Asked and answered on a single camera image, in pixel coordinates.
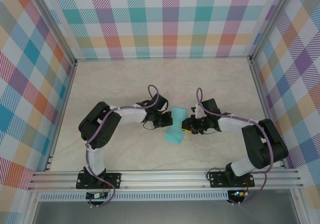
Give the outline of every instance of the table surface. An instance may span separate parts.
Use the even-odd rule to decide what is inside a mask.
[[[214,98],[221,112],[261,120],[264,113],[246,58],[128,59],[80,62],[76,70],[50,171],[78,171],[86,165],[78,126],[100,101],[130,106],[148,100],[157,86],[171,107],[188,115],[197,103]],[[165,141],[166,128],[141,123],[119,125],[105,147],[107,170],[163,170],[225,167],[246,154],[242,136],[218,132],[185,134],[180,144]]]

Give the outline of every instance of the plaid fabric backdrop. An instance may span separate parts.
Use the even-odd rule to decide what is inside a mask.
[[[45,0],[85,59],[247,56],[278,1]]]
[[[320,223],[320,0],[290,0],[255,65]]]
[[[72,66],[32,0],[0,0],[0,223],[18,221]]]

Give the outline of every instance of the purple cable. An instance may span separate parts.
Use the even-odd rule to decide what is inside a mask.
[[[217,117],[233,118],[233,119],[236,119],[236,120],[240,120],[240,121],[243,121],[243,122],[248,122],[248,123],[254,124],[262,132],[263,137],[265,138],[266,144],[267,144],[269,152],[270,152],[270,166],[269,166],[269,168],[267,170],[264,170],[264,171],[253,171],[252,172],[253,174],[264,174],[264,182],[263,182],[261,188],[259,189],[259,191],[253,197],[251,197],[250,199],[245,200],[244,202],[242,202],[243,204],[244,203],[248,203],[248,202],[252,201],[253,199],[255,199],[258,196],[258,194],[263,190],[263,188],[265,187],[265,185],[267,183],[267,173],[270,172],[270,170],[272,169],[272,167],[274,165],[274,152],[272,150],[270,140],[269,140],[265,130],[262,128],[262,126],[260,126],[257,122],[255,122],[253,120],[248,120],[248,119],[245,119],[245,118],[242,118],[242,117],[238,117],[238,116],[234,116],[234,115],[222,115],[222,114],[217,114],[217,113],[213,113],[211,111],[208,111],[207,109],[204,108],[204,106],[201,103],[202,102],[202,97],[203,97],[203,92],[202,92],[201,87],[199,87],[196,90],[196,100],[198,101],[198,105],[206,113],[214,115],[214,116],[217,116]]]
[[[151,92],[150,92],[150,87],[153,87],[153,88],[156,90],[156,99],[155,99],[154,103],[152,103],[151,105],[148,105],[148,106],[144,106],[144,107],[128,105],[128,106],[121,106],[121,107],[117,107],[117,108],[111,109],[111,110],[105,115],[105,117],[102,119],[99,127],[97,128],[97,130],[95,131],[95,133],[93,134],[93,136],[85,143],[85,148],[86,148],[85,160],[86,160],[86,164],[87,164],[87,168],[88,168],[89,172],[92,174],[92,176],[94,176],[95,178],[97,178],[99,181],[101,181],[101,182],[109,185],[109,186],[113,189],[112,196],[111,196],[108,200],[104,201],[104,202],[103,202],[102,204],[100,204],[100,205],[93,205],[93,204],[91,203],[91,199],[90,199],[90,200],[89,200],[89,204],[90,204],[90,207],[91,207],[91,208],[92,208],[92,207],[98,208],[98,207],[102,207],[102,206],[108,204],[108,203],[112,200],[112,198],[114,198],[114,196],[115,196],[115,194],[116,194],[116,188],[115,188],[114,185],[112,185],[110,182],[108,182],[108,181],[100,178],[99,176],[97,176],[97,175],[93,172],[92,168],[90,167],[90,165],[89,165],[89,148],[90,148],[90,143],[96,138],[96,136],[97,136],[98,133],[100,132],[103,124],[105,123],[106,119],[107,119],[108,116],[110,116],[110,114],[113,113],[114,111],[117,111],[117,110],[120,110],[120,109],[148,109],[148,108],[152,108],[152,107],[158,102],[160,95],[159,95],[158,88],[157,88],[155,85],[149,85],[149,86],[148,86],[148,92],[149,92],[149,94],[150,94],[151,97],[152,97],[152,95],[151,95]]]

